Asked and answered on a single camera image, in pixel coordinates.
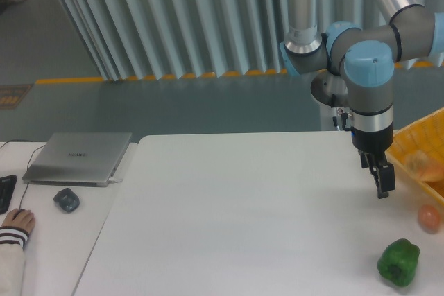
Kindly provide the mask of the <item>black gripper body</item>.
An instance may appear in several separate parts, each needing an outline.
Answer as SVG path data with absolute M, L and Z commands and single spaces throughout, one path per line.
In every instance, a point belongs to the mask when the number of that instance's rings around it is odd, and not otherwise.
M 352 131 L 352 143 L 356 149 L 366 153 L 383 153 L 393 143 L 393 129 L 386 128 L 378 132 Z

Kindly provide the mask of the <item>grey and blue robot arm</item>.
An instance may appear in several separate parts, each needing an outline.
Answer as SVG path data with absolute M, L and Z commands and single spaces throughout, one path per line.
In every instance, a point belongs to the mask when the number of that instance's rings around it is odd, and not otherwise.
M 351 134 L 361 167 L 375 180 L 378 198 L 395 189 L 386 158 L 393 141 L 393 72 L 397 62 L 443 52 L 443 15 L 421 0 L 377 0 L 386 24 L 362 29 L 347 21 L 318 29 L 316 0 L 287 0 L 288 32 L 280 44 L 290 74 L 326 70 L 312 96 L 334 112 L 334 125 Z

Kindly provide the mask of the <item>person's hand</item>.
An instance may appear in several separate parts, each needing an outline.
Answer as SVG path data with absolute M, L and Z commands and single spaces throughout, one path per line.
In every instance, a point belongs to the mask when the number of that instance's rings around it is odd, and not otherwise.
M 1 226 L 9 229 L 20 229 L 30 236 L 35 224 L 35 215 L 31 210 L 13 209 L 7 213 Z

